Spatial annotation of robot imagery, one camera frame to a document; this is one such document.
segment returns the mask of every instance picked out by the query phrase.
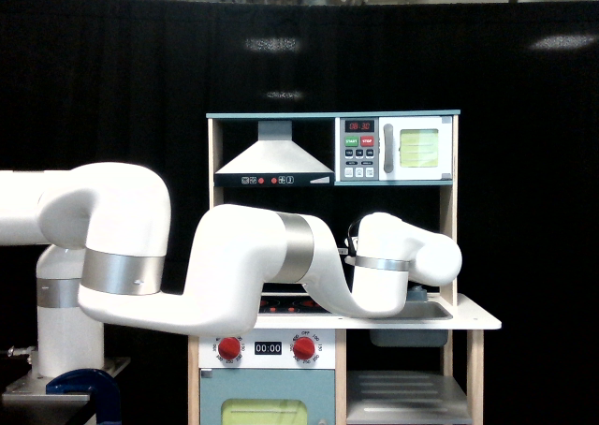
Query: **blue clamp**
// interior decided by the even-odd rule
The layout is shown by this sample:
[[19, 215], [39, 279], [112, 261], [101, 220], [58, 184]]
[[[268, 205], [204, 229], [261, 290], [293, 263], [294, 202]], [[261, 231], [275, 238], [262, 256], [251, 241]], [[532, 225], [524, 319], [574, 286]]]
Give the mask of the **blue clamp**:
[[58, 375], [46, 385], [46, 394], [90, 393], [95, 400], [97, 425], [121, 425], [121, 393], [110, 375], [99, 369], [78, 369]]

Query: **range hood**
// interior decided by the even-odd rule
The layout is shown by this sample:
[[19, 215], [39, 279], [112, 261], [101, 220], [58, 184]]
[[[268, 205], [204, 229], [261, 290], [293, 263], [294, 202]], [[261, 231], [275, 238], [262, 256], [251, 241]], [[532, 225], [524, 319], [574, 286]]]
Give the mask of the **range hood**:
[[258, 122], [258, 141], [214, 174], [216, 186], [333, 184], [334, 173], [291, 139], [291, 121]]

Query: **microwave handle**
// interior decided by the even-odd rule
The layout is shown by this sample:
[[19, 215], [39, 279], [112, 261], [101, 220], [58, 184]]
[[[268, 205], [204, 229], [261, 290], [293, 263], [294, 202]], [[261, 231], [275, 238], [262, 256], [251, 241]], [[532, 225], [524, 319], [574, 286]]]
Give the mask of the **microwave handle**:
[[385, 136], [385, 163], [383, 169], [387, 174], [393, 172], [393, 125], [385, 124], [383, 127]]

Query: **oven door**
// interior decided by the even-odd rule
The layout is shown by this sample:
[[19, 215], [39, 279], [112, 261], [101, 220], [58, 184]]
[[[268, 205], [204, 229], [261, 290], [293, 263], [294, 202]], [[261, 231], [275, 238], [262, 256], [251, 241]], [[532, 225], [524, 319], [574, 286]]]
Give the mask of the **oven door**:
[[332, 370], [202, 369], [202, 425], [333, 425]]

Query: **toy oven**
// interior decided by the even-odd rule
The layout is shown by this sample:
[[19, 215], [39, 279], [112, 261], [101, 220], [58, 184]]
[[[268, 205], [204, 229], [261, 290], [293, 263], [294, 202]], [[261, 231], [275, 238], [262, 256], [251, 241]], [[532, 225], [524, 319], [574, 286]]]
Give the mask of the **toy oven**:
[[268, 329], [200, 340], [200, 423], [333, 425], [334, 336]]

